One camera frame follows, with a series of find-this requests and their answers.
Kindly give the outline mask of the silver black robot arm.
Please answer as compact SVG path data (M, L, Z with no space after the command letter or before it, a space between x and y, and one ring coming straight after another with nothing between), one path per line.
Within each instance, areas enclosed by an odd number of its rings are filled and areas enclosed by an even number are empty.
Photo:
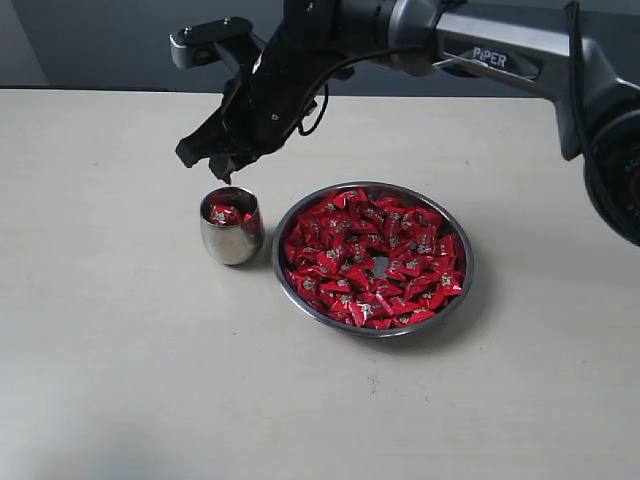
M468 1L287 1L268 41L240 17L170 37L182 69L223 62L233 72L220 107L176 153L207 160L220 180L279 150L331 79L371 61L412 76L486 78L550 101L562 156L584 159L596 212L639 240L639 20L634 15Z

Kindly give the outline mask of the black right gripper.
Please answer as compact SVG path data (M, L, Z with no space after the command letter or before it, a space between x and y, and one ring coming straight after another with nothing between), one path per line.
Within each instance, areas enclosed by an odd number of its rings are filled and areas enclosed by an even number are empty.
M291 33L276 30L232 98L178 142L177 157L186 168L208 158L210 172L231 185L234 173L281 148L317 83L345 59L331 49L308 50Z

